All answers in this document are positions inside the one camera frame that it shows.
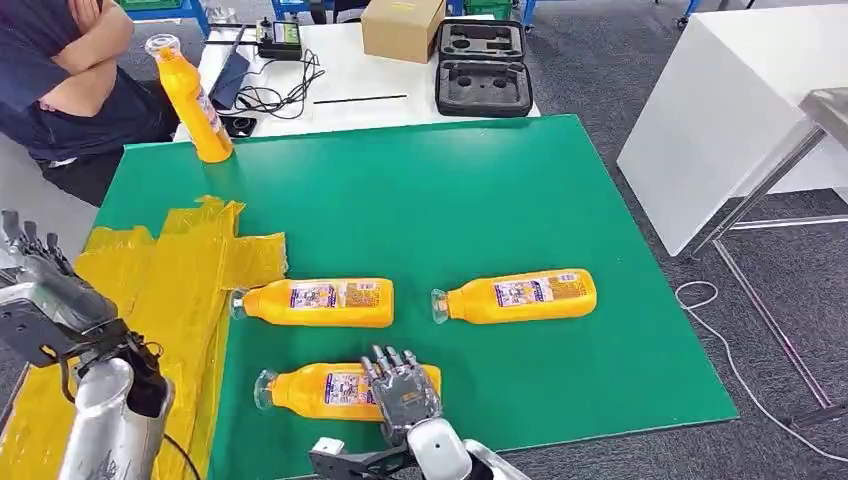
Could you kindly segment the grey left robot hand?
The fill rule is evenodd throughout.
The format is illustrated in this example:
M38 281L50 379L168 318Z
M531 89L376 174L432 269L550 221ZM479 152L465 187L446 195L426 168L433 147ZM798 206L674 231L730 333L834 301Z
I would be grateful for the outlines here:
M14 263L12 283L1 289L3 305L28 301L52 322L78 333L118 318L116 305L76 273L56 233L40 237L34 221L3 210L1 249Z

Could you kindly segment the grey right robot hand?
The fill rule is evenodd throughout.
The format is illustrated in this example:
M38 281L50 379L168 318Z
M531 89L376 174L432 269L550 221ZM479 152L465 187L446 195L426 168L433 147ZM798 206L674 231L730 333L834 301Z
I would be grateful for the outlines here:
M402 444L419 423L442 416L442 401L434 382L410 350L373 345L373 358L360 363L382 416L381 432L392 446Z

